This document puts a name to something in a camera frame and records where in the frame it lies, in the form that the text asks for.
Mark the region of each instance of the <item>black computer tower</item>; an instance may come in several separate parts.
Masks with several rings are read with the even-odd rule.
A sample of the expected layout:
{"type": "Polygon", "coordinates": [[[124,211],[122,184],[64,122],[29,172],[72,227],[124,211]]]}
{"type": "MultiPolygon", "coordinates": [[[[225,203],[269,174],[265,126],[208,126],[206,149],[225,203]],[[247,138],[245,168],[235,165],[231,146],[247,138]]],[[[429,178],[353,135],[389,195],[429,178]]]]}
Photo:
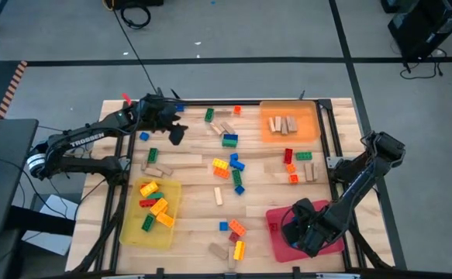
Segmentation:
{"type": "Polygon", "coordinates": [[[409,0],[388,24],[407,61],[427,58],[452,33],[452,0],[409,0]]]}

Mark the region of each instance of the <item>green lego brick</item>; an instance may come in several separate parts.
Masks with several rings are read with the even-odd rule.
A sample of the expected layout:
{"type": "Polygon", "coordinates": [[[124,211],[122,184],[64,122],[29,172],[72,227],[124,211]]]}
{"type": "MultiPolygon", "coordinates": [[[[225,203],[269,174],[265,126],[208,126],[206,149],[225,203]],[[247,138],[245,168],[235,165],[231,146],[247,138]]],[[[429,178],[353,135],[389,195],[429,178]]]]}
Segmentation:
{"type": "Polygon", "coordinates": [[[232,139],[223,139],[223,146],[225,147],[236,147],[238,142],[232,139]]]}
{"type": "Polygon", "coordinates": [[[148,153],[148,163],[157,162],[158,149],[150,148],[150,152],[148,153]]]}
{"type": "Polygon", "coordinates": [[[233,170],[234,186],[242,185],[241,174],[239,170],[233,170]]]}
{"type": "Polygon", "coordinates": [[[157,192],[157,193],[153,193],[153,194],[149,195],[147,197],[147,199],[152,199],[152,198],[159,199],[159,198],[163,198],[163,197],[164,197],[164,193],[157,192]]]}
{"type": "Polygon", "coordinates": [[[312,152],[297,152],[296,160],[311,160],[312,152]]]}
{"type": "Polygon", "coordinates": [[[147,217],[145,218],[145,222],[143,222],[143,226],[141,227],[142,230],[145,232],[149,232],[151,229],[151,226],[155,223],[155,216],[148,213],[147,217]]]}
{"type": "Polygon", "coordinates": [[[213,120],[213,108],[208,108],[207,113],[205,114],[205,121],[211,122],[213,120]]]}

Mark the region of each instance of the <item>desk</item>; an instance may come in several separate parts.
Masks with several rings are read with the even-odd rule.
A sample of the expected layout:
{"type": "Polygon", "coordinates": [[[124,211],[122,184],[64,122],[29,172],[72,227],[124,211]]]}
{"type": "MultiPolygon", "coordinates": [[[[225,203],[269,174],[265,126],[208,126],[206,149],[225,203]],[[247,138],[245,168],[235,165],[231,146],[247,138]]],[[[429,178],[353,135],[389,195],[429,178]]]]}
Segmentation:
{"type": "MultiPolygon", "coordinates": [[[[331,101],[343,155],[355,157],[364,150],[364,147],[360,143],[361,133],[352,101],[350,98],[334,98],[331,101]]],[[[100,118],[121,107],[122,101],[104,101],[100,118]]],[[[262,143],[259,129],[260,109],[257,105],[244,105],[239,117],[231,116],[231,105],[214,105],[213,107],[216,110],[215,119],[218,122],[227,121],[239,135],[240,140],[236,149],[222,148],[220,138],[204,122],[208,106],[190,106],[185,112],[178,113],[182,116],[180,124],[189,126],[179,146],[172,146],[167,139],[167,134],[152,134],[147,142],[136,138],[129,177],[129,193],[132,183],[143,176],[140,170],[141,160],[151,147],[156,147],[159,150],[158,163],[174,169],[171,179],[182,183],[182,198],[171,248],[162,251],[121,246],[117,274],[155,274],[158,267],[163,267],[166,274],[226,272],[227,262],[219,260],[207,249],[211,242],[224,247],[230,245],[228,240],[230,232],[219,231],[219,222],[224,219],[237,219],[247,228],[247,234],[242,238],[247,248],[244,260],[236,265],[235,271],[238,273],[292,272],[292,267],[300,267],[302,272],[344,271],[340,253],[283,264],[277,263],[271,250],[265,222],[265,212],[268,209],[292,205],[304,197],[312,201],[330,200],[321,140],[313,143],[262,143]],[[319,180],[316,183],[301,183],[296,186],[288,183],[288,174],[282,163],[286,147],[312,151],[312,161],[319,165],[319,180]],[[234,192],[230,179],[224,180],[212,173],[212,160],[214,158],[229,160],[229,155],[233,152],[239,153],[240,161],[246,164],[245,171],[242,173],[246,191],[240,197],[234,192]],[[224,205],[222,206],[217,206],[214,199],[213,188],[217,186],[221,187],[223,193],[224,205]]],[[[323,119],[326,127],[329,127],[327,114],[323,114],[323,119]]],[[[126,137],[122,150],[126,150],[128,141],[129,137],[126,137]]],[[[330,152],[335,156],[330,135],[328,135],[328,142],[330,152]]],[[[99,140],[94,145],[93,157],[103,158],[113,155],[115,144],[115,138],[99,140]]],[[[304,181],[305,175],[301,162],[295,160],[294,162],[300,181],[304,181]]],[[[100,175],[88,175],[83,195],[102,179],[100,175]]],[[[66,270],[75,268],[97,240],[107,190],[107,184],[102,184],[81,205],[66,270]]],[[[115,204],[112,208],[115,208],[118,197],[119,191],[116,191],[115,204]]],[[[358,205],[356,214],[364,237],[379,256],[392,265],[388,235],[373,191],[369,192],[358,205]]],[[[353,241],[349,234],[347,238],[350,258],[353,266],[356,267],[353,241]]],[[[103,269],[109,268],[111,248],[112,239],[109,239],[105,247],[103,269]]]]}

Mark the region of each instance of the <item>red lego brick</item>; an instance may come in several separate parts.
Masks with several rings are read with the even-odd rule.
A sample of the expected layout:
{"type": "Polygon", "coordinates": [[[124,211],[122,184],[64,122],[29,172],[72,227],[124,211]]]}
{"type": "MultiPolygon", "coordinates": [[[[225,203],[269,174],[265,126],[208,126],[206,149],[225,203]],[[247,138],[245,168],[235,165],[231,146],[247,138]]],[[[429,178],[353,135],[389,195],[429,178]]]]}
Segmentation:
{"type": "Polygon", "coordinates": [[[290,164],[293,158],[293,149],[286,148],[285,150],[285,164],[290,164]]]}
{"type": "Polygon", "coordinates": [[[238,241],[238,239],[240,238],[240,235],[232,232],[231,235],[229,236],[229,240],[231,240],[232,243],[236,244],[236,242],[238,241]]]}
{"type": "Polygon", "coordinates": [[[149,200],[141,200],[140,206],[141,207],[150,207],[150,206],[154,206],[154,204],[156,204],[156,203],[157,203],[157,199],[155,199],[155,198],[152,198],[149,200]]]}

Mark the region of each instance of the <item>red plastic tray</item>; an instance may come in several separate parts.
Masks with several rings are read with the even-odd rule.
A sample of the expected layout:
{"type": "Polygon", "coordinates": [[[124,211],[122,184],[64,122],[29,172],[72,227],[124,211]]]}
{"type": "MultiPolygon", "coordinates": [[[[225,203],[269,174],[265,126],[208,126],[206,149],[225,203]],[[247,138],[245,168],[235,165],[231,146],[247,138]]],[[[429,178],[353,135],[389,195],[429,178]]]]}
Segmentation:
{"type": "MultiPolygon", "coordinates": [[[[313,207],[316,210],[320,210],[325,205],[329,204],[328,201],[315,201],[313,202],[313,207]]],[[[292,260],[300,260],[308,258],[309,256],[302,251],[293,249],[290,247],[282,238],[281,235],[281,219],[284,214],[286,214],[286,211],[290,210],[292,207],[287,206],[284,208],[276,208],[268,210],[265,213],[265,217],[267,218],[267,228],[269,230],[269,233],[271,234],[271,242],[272,242],[272,248],[274,249],[274,255],[276,261],[279,263],[285,263],[292,260]]],[[[286,215],[285,223],[289,222],[295,215],[293,212],[289,212],[288,215],[286,215]]],[[[320,255],[328,254],[328,253],[336,253],[341,252],[344,249],[343,240],[339,239],[334,243],[333,245],[321,250],[319,252],[320,255]]]]}

